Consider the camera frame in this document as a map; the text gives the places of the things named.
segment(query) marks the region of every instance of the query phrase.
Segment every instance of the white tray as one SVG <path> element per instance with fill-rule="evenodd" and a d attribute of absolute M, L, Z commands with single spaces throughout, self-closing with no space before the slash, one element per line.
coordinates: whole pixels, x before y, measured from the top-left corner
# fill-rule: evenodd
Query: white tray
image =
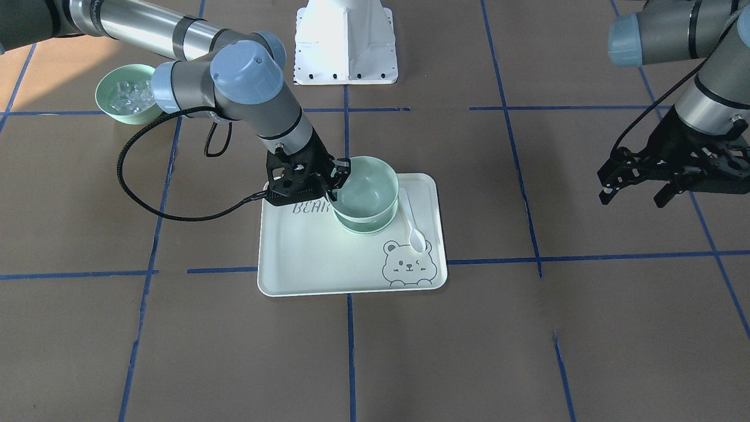
<path fill-rule="evenodd" d="M 423 173 L 399 174 L 398 181 L 430 244 L 428 252 L 418 254 L 409 246 L 409 225 L 400 209 L 382 231 L 360 235 L 343 228 L 323 198 L 286 206 L 263 201 L 260 291 L 278 297 L 430 290 L 445 284 L 448 267 L 435 181 Z"/>

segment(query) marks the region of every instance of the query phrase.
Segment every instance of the blue tape line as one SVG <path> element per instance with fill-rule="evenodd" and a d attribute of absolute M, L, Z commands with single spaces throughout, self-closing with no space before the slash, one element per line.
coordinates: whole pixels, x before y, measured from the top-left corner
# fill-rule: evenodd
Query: blue tape line
<path fill-rule="evenodd" d="M 709 245 L 711 245 L 711 250 L 713 251 L 714 258 L 716 259 L 716 264 L 718 265 L 719 271 L 721 271 L 721 277 L 724 279 L 724 284 L 727 286 L 727 290 L 729 290 L 729 296 L 732 298 L 732 303 L 734 303 L 734 308 L 737 310 L 737 315 L 739 316 L 740 321 L 742 322 L 742 327 L 745 329 L 745 335 L 747 335 L 748 339 L 750 339 L 750 325 L 748 325 L 748 320 L 745 317 L 745 313 L 743 311 L 742 306 L 740 305 L 740 301 L 737 299 L 737 295 L 734 293 L 734 287 L 732 286 L 732 282 L 729 281 L 729 276 L 727 275 L 727 271 L 724 269 L 724 263 L 722 262 L 720 258 L 719 252 L 716 250 L 716 245 L 713 242 L 713 238 L 711 237 L 711 233 L 708 230 L 708 225 L 706 224 L 706 219 L 703 216 L 703 213 L 701 212 L 701 206 L 698 205 L 698 199 L 696 199 L 695 194 L 693 192 L 689 192 L 690 199 L 693 201 L 693 206 L 695 207 L 695 212 L 698 214 L 698 218 L 700 219 L 700 225 L 703 226 L 703 232 L 706 234 L 706 238 L 708 239 Z"/>
<path fill-rule="evenodd" d="M 343 156 L 349 158 L 349 86 L 343 87 Z"/>
<path fill-rule="evenodd" d="M 258 267 L 190 268 L 188 274 L 255 273 Z"/>
<path fill-rule="evenodd" d="M 531 244 L 534 247 L 534 256 L 536 257 L 536 265 L 539 271 L 539 277 L 542 274 L 542 260 L 539 259 L 539 246 L 536 242 L 536 233 L 534 231 L 534 221 L 531 218 L 531 209 L 529 207 L 529 199 L 526 196 L 526 189 L 524 188 L 524 175 L 521 173 L 521 163 L 518 160 L 518 151 L 516 150 L 515 139 L 513 137 L 513 127 L 511 126 L 511 117 L 508 112 L 508 103 L 506 102 L 506 93 L 503 87 L 503 79 L 500 77 L 500 67 L 497 64 L 497 55 L 495 54 L 495 44 L 492 41 L 492 33 L 490 32 L 490 21 L 487 18 L 487 8 L 485 7 L 485 0 L 481 0 L 481 14 L 484 17 L 484 29 L 487 32 L 487 41 L 490 43 L 490 53 L 492 53 L 492 63 L 495 67 L 495 78 L 497 78 L 497 87 L 500 91 L 500 101 L 502 102 L 502 112 L 505 115 L 505 126 L 508 129 L 508 137 L 511 142 L 511 150 L 513 152 L 513 162 L 515 163 L 516 171 L 518 172 L 518 185 L 520 186 L 520 194 L 523 197 L 523 204 L 526 206 L 526 217 L 529 221 L 529 234 L 531 236 Z"/>
<path fill-rule="evenodd" d="M 638 105 L 603 105 L 603 106 L 507 106 L 508 110 L 645 110 L 649 106 Z M 672 106 L 657 106 L 661 109 L 669 109 Z M 471 111 L 500 111 L 503 107 L 469 107 Z"/>
<path fill-rule="evenodd" d="M 166 166 L 166 177 L 164 178 L 164 189 L 161 193 L 161 204 L 159 205 L 159 211 L 162 213 L 167 207 L 167 195 L 170 190 L 170 181 L 172 180 L 172 170 L 175 164 L 175 153 L 177 151 L 177 141 L 180 136 L 180 129 L 182 128 L 182 117 L 177 118 L 177 126 L 175 127 L 175 134 L 172 138 L 172 150 L 169 152 L 169 164 Z M 145 276 L 145 282 L 143 283 L 143 295 L 141 296 L 141 304 L 138 314 L 138 334 L 136 340 L 133 342 L 133 349 L 130 351 L 130 363 L 127 368 L 127 378 L 125 379 L 125 389 L 122 392 L 122 404 L 120 406 L 120 416 L 118 422 L 125 422 L 125 414 L 128 411 L 128 400 L 131 394 L 131 386 L 133 384 L 133 373 L 136 369 L 136 357 L 138 356 L 138 346 L 140 344 L 141 332 L 143 331 L 143 320 L 146 316 L 146 298 L 151 290 L 151 280 L 154 272 L 154 262 L 156 261 L 156 251 L 159 247 L 159 235 L 161 234 L 161 223 L 163 219 L 157 217 L 156 229 L 154 230 L 154 245 L 151 248 L 151 257 L 148 260 L 148 272 Z"/>
<path fill-rule="evenodd" d="M 620 11 L 617 9 L 617 5 L 614 4 L 614 0 L 610 0 L 610 5 L 614 9 L 614 16 L 620 17 Z"/>
<path fill-rule="evenodd" d="M 343 108 L 303 108 L 305 113 L 343 113 Z"/>
<path fill-rule="evenodd" d="M 719 256 L 750 255 L 750 251 L 717 251 Z"/>
<path fill-rule="evenodd" d="M 568 384 L 568 373 L 565 371 L 565 362 L 563 353 L 560 350 L 560 338 L 555 330 L 555 354 L 557 354 L 557 366 L 560 367 L 560 378 L 562 378 L 562 388 L 565 390 L 565 401 L 568 403 L 568 414 L 570 422 L 575 422 L 575 410 L 573 409 L 573 397 L 570 394 L 570 385 Z"/>
<path fill-rule="evenodd" d="M 101 110 L 66 110 L 66 111 L 11 111 L 9 116 L 96 116 L 106 114 Z"/>
<path fill-rule="evenodd" d="M 536 262 L 536 258 L 488 258 L 488 259 L 450 259 L 448 265 L 481 265 L 481 264 L 517 264 Z"/>
<path fill-rule="evenodd" d="M 541 257 L 544 262 L 564 262 L 564 261 L 612 261 L 619 259 L 654 259 L 654 258 L 690 258 L 690 257 L 710 257 L 713 252 L 662 252 L 653 254 L 617 254 L 617 255 L 573 255 L 573 256 L 556 256 Z"/>
<path fill-rule="evenodd" d="M 26 61 L 23 62 L 21 73 L 18 74 L 16 85 L 13 87 L 13 92 L 10 94 L 10 99 L 8 100 L 7 106 L 5 106 L 5 114 L 3 115 L 2 119 L 0 119 L 0 133 L 2 133 L 2 129 L 5 127 L 5 122 L 8 120 L 7 117 L 9 112 L 11 111 L 11 109 L 13 109 L 13 102 L 15 102 L 16 95 L 18 95 L 18 89 L 21 87 L 21 81 L 23 81 L 23 77 L 26 75 L 26 69 L 29 68 L 29 62 L 31 62 L 31 57 L 34 55 L 34 51 L 36 49 L 37 44 L 32 44 L 31 49 L 28 51 L 28 55 L 26 56 Z"/>
<path fill-rule="evenodd" d="M 357 420 L 357 392 L 354 379 L 354 310 L 352 308 L 352 294 L 346 295 L 346 319 L 349 336 L 349 420 Z"/>
<path fill-rule="evenodd" d="M 375 108 L 350 108 L 351 113 L 378 113 L 378 112 L 394 112 L 394 111 L 411 111 L 409 107 L 375 107 Z"/>
<path fill-rule="evenodd" d="M 147 270 L 88 271 L 85 273 L 0 274 L 0 280 L 84 279 L 88 277 L 144 276 Z"/>

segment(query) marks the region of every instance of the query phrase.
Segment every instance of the black cable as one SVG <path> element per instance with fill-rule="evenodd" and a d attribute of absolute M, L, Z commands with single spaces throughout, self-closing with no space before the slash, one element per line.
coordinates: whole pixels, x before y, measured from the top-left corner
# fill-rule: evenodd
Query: black cable
<path fill-rule="evenodd" d="M 184 116 L 185 114 L 191 114 L 191 113 L 197 113 L 199 111 L 213 111 L 217 112 L 217 109 L 215 107 L 207 107 L 207 106 L 200 106 L 200 107 L 192 107 L 185 110 L 176 111 L 174 113 L 170 113 L 167 115 L 163 115 L 156 119 L 155 121 L 149 123 L 146 127 L 139 130 L 133 137 L 125 144 L 125 146 L 122 147 L 122 151 L 120 152 L 120 156 L 117 158 L 117 180 L 120 182 L 120 187 L 123 191 L 132 199 L 134 200 L 138 205 L 146 209 L 152 214 L 155 214 L 157 216 L 160 216 L 165 219 L 169 220 L 175 220 L 177 222 L 206 222 L 208 220 L 218 219 L 221 216 L 225 216 L 226 214 L 231 213 L 235 209 L 238 209 L 240 206 L 245 205 L 248 202 L 254 201 L 254 200 L 260 200 L 268 196 L 268 191 L 260 191 L 256 192 L 249 197 L 246 197 L 245 199 L 239 201 L 236 205 L 225 209 L 224 211 L 220 213 L 216 213 L 212 216 L 205 216 L 205 217 L 180 217 L 180 216 L 172 216 L 170 214 L 162 213 L 158 209 L 155 209 L 151 206 L 149 206 L 147 203 L 143 202 L 133 191 L 131 191 L 130 188 L 128 188 L 128 184 L 125 183 L 125 178 L 122 176 L 122 166 L 125 163 L 125 156 L 128 154 L 128 151 L 133 146 L 133 144 L 136 143 L 138 139 L 140 139 L 143 135 L 148 133 L 153 128 L 156 128 L 160 124 L 167 122 L 171 119 L 174 119 L 175 117 Z"/>
<path fill-rule="evenodd" d="M 216 122 L 214 122 L 214 124 L 211 125 L 211 130 L 208 131 L 208 136 L 205 139 L 205 147 L 203 148 L 203 154 L 209 158 L 222 156 L 227 151 L 227 148 L 229 148 L 230 140 L 232 139 L 232 123 L 229 122 L 230 127 L 229 127 L 228 132 L 226 133 L 226 141 L 224 142 L 224 148 L 222 148 L 221 151 L 215 154 L 210 153 L 208 147 L 211 146 L 211 139 L 214 137 L 214 131 L 216 130 L 216 126 L 218 126 Z"/>

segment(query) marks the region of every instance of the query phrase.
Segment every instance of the bear drawing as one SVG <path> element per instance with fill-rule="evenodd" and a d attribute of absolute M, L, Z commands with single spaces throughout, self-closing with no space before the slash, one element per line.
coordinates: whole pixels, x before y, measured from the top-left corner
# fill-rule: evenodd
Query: bear drawing
<path fill-rule="evenodd" d="M 432 261 L 430 252 L 432 244 L 427 242 L 427 250 L 418 253 L 411 245 L 399 245 L 390 240 L 383 245 L 385 265 L 382 266 L 382 276 L 393 283 L 403 285 L 418 285 L 420 282 L 432 284 L 437 276 L 437 265 Z"/>

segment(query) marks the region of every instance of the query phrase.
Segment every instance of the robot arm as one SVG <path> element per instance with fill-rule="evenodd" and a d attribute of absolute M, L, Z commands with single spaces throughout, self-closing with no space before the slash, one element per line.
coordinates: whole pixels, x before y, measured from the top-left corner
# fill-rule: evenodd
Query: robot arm
<path fill-rule="evenodd" d="M 613 149 L 598 171 L 604 205 L 622 188 L 645 180 L 667 182 L 654 197 L 660 208 L 684 191 L 750 192 L 750 147 L 741 136 L 750 119 L 748 3 L 650 0 L 643 11 L 615 21 L 615 64 L 708 59 L 644 149 Z"/>
<path fill-rule="evenodd" d="M 203 106 L 211 110 L 192 116 L 249 122 L 268 150 L 265 198 L 273 205 L 335 200 L 332 190 L 346 181 L 350 163 L 328 154 L 284 82 L 286 53 L 273 34 L 240 34 L 140 0 L 0 3 L 0 54 L 71 35 L 107 36 L 174 59 L 151 80 L 168 113 Z"/>

